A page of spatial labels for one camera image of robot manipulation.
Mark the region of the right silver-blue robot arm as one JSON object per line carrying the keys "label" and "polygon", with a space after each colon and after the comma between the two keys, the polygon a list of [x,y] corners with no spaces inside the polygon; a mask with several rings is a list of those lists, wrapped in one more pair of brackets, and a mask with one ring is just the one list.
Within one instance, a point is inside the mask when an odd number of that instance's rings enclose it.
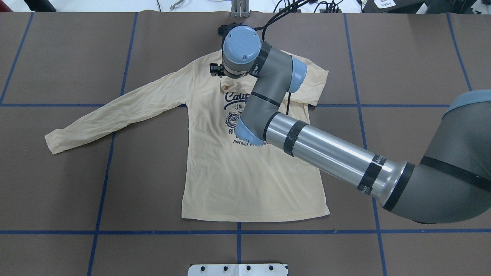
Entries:
{"label": "right silver-blue robot arm", "polygon": [[418,165],[397,163],[280,112],[286,93],[305,80],[305,63],[261,41],[249,26],[230,23],[217,32],[222,64],[210,64],[211,75],[257,78],[236,125],[240,139],[270,143],[421,224],[461,222],[489,210],[489,90],[463,93],[451,103]]}

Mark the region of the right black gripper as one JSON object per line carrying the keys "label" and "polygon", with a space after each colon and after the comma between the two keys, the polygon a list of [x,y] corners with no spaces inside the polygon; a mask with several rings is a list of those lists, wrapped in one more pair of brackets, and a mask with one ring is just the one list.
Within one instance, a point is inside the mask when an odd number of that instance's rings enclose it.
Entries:
{"label": "right black gripper", "polygon": [[[228,37],[230,31],[237,26],[242,26],[242,23],[230,23],[228,25],[222,25],[218,28],[217,33],[218,35],[222,38],[221,46],[223,47],[223,44],[226,40],[226,37]],[[210,63],[210,74],[213,77],[229,77],[232,79],[239,79],[241,77],[244,77],[246,75],[245,71],[234,71],[231,70],[229,71],[226,67],[225,64],[222,63],[218,65],[217,63]]]}

